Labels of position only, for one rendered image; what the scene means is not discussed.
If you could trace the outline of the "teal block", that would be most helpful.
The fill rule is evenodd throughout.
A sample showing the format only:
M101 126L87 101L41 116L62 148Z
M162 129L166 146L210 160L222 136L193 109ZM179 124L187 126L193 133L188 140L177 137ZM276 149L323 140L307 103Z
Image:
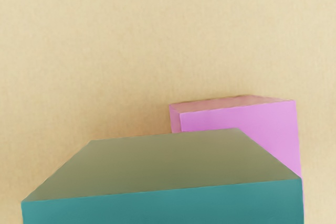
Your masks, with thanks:
M89 142L23 224L304 224L302 180L239 129Z

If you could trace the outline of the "pink block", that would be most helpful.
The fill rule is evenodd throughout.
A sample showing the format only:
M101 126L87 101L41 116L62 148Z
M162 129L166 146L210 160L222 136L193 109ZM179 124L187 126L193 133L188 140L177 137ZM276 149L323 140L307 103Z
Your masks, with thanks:
M295 101L242 95L169 111L174 139L192 159L183 185L116 196L114 220L304 224Z

